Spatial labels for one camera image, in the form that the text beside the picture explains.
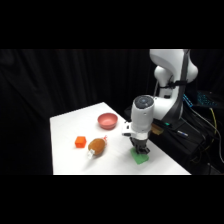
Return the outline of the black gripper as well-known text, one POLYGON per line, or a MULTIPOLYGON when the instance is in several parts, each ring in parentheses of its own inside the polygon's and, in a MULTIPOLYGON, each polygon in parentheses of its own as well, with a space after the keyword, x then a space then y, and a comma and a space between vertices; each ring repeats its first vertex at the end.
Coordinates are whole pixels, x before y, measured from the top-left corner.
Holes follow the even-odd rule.
POLYGON ((140 153, 149 154, 150 153, 150 149, 147 148, 147 145, 146 145, 146 140, 138 140, 138 139, 131 137, 130 141, 134 147, 134 151, 137 154, 140 154, 140 153))

